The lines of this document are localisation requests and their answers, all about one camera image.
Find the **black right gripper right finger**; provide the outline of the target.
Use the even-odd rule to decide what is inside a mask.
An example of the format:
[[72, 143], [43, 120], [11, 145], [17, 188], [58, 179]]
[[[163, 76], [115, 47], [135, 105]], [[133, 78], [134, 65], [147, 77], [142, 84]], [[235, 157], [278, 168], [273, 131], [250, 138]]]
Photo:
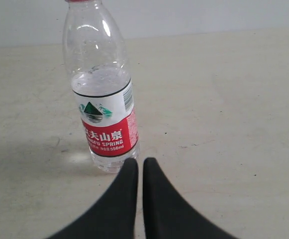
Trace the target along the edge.
[[153, 157], [144, 160], [142, 198], [147, 239], [235, 238], [195, 210]]

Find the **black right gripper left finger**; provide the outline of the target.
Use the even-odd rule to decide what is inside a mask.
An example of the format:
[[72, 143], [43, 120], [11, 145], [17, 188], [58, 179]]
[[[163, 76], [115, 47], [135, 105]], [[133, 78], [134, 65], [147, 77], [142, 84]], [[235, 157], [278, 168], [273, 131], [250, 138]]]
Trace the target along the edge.
[[129, 158], [93, 206], [50, 238], [133, 239], [137, 191], [138, 163]]

